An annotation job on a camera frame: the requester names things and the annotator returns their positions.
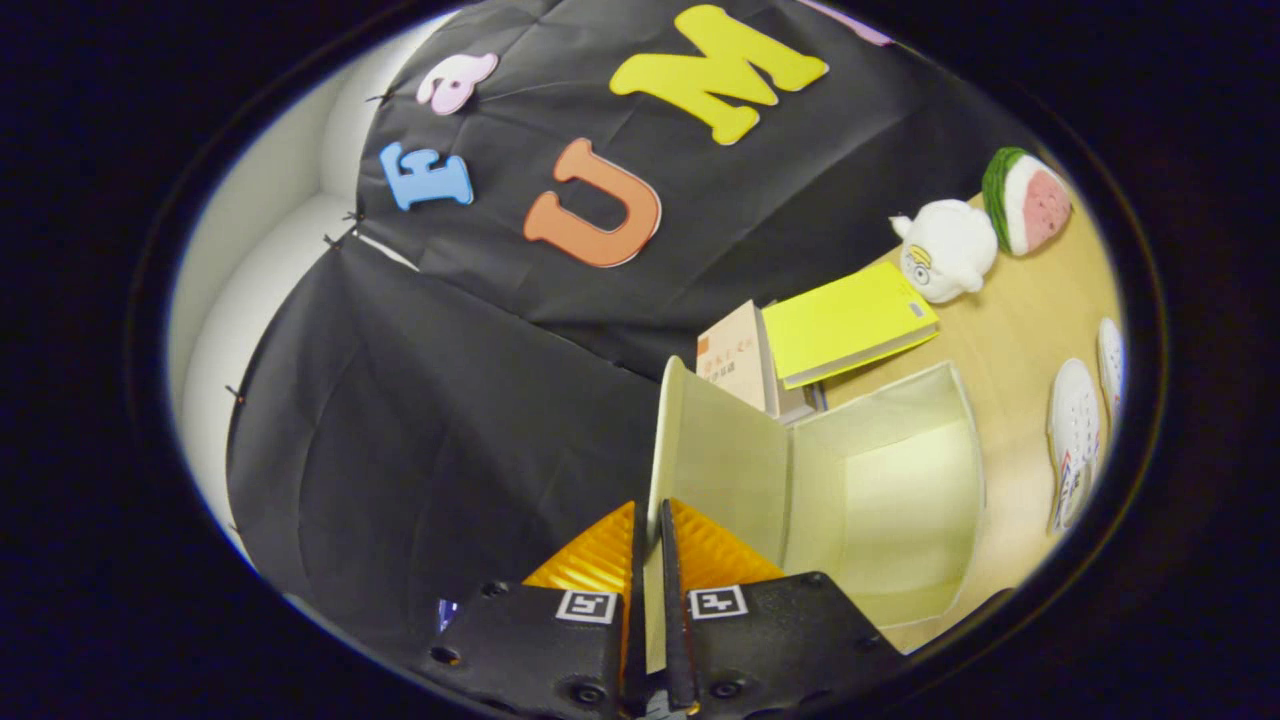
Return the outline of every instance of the orange letter u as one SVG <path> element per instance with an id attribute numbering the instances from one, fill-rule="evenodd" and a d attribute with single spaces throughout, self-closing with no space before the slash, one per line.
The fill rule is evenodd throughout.
<path id="1" fill-rule="evenodd" d="M 559 247 L 577 260 L 596 268 L 621 265 L 636 256 L 658 232 L 662 202 L 649 183 L 591 151 L 591 141 L 580 137 L 570 142 L 556 160 L 552 177 L 559 182 L 580 179 L 613 197 L 627 209 L 627 219 L 612 231 L 603 231 L 561 208 L 554 192 L 544 192 L 525 217 L 525 238 Z"/>

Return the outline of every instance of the watermelon slice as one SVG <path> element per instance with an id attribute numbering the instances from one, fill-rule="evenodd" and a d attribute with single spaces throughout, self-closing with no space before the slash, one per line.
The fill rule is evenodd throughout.
<path id="1" fill-rule="evenodd" d="M 982 199 L 1000 249 L 1027 255 L 1057 237 L 1071 215 L 1066 184 L 1021 147 L 1001 147 L 982 176 Z"/>

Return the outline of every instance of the open cardboard box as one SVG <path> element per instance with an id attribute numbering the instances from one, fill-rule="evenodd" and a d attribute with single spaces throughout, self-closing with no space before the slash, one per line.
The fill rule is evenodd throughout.
<path id="1" fill-rule="evenodd" d="M 676 498 L 786 574 L 827 573 L 879 628 L 955 605 L 986 505 L 951 363 L 783 427 L 667 361 L 649 496 L 645 625 L 666 666 L 658 509 Z"/>

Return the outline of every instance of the letter m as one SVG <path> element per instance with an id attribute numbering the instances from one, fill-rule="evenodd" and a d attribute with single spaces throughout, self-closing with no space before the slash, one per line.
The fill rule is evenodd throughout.
<path id="1" fill-rule="evenodd" d="M 632 55 L 613 73 L 609 90 L 617 95 L 648 92 L 666 100 L 710 126 L 712 138 L 721 145 L 741 140 L 760 122 L 760 114 L 754 108 L 735 108 L 713 94 L 777 105 L 778 96 L 755 68 L 768 73 L 778 88 L 790 92 L 804 88 L 829 69 L 819 58 L 796 53 L 735 20 L 716 5 L 695 5 L 680 13 L 676 29 L 705 56 Z"/>

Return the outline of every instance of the white sneaker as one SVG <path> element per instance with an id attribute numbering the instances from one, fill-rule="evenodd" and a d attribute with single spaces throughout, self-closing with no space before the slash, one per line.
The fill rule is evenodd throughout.
<path id="1" fill-rule="evenodd" d="M 1098 325 L 1098 377 L 1107 400 L 1107 414 L 1115 423 L 1124 391 L 1124 340 L 1111 318 L 1102 318 Z"/>
<path id="2" fill-rule="evenodd" d="M 1075 524 L 1093 486 L 1093 465 L 1101 442 L 1098 397 L 1088 366 L 1076 357 L 1062 364 L 1053 379 L 1048 407 L 1050 452 L 1059 489 L 1050 533 Z"/>

